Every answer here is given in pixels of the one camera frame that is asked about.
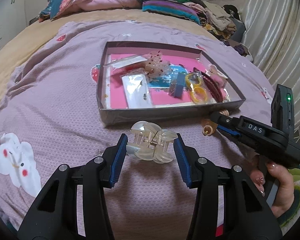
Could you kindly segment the person's right hand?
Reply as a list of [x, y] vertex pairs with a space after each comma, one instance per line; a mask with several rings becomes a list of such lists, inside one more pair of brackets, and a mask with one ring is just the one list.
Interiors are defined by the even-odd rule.
[[[254, 156], [251, 162], [253, 168], [250, 171], [250, 179], [253, 181], [262, 196], [264, 194], [265, 179], [263, 173], [258, 169], [259, 156]], [[273, 202], [271, 210], [276, 218], [279, 218], [288, 211], [294, 202], [294, 181], [293, 176], [282, 165], [276, 164], [273, 161], [266, 163], [269, 174], [276, 178], [280, 185], [277, 190], [276, 198]]]

